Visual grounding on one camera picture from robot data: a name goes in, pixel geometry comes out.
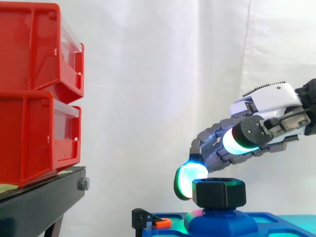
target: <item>white backdrop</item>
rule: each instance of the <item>white backdrop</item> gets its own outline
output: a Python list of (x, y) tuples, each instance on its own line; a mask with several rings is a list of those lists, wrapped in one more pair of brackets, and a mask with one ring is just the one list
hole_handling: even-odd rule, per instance
[[(197, 208), (173, 193), (196, 135), (255, 86), (316, 77), (313, 0), (56, 2), (85, 44), (85, 96), (75, 104), (91, 180), (61, 237), (131, 237), (134, 208)], [(212, 175), (246, 182), (243, 210), (313, 214), (315, 141)]]

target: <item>blue container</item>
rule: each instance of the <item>blue container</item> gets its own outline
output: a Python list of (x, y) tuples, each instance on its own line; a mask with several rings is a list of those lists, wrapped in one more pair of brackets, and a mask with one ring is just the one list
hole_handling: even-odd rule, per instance
[(275, 216), (265, 212), (203, 211), (158, 213), (171, 227), (148, 223), (143, 237), (316, 237), (316, 215)]

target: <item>blue tray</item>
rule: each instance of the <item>blue tray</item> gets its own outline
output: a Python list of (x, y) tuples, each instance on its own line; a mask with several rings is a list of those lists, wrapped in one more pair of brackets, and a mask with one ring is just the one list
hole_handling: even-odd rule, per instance
[[(258, 231), (230, 236), (316, 237), (316, 215), (275, 216), (266, 212), (236, 212), (242, 215), (246, 214), (254, 219), (258, 226)], [(148, 223), (147, 228), (143, 230), (143, 237), (218, 237), (218, 235), (198, 234), (196, 232), (189, 233), (184, 224), (187, 213), (156, 213), (155, 215), (160, 218), (171, 219), (171, 228), (154, 229), (151, 227), (151, 224)]]

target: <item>bolt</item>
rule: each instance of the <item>bolt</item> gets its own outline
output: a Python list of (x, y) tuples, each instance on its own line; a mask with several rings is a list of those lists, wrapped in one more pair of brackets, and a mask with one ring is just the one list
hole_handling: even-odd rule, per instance
[(79, 178), (77, 182), (77, 189), (81, 191), (87, 191), (90, 187), (90, 179), (86, 177)]

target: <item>red storage drawer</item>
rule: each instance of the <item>red storage drawer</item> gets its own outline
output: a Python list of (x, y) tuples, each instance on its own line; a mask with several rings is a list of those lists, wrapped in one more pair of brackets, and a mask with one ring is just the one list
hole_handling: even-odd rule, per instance
[(0, 184), (22, 187), (80, 162), (81, 109), (49, 91), (0, 91)]
[(48, 90), (69, 104), (83, 97), (83, 44), (54, 3), (0, 1), (0, 90)]

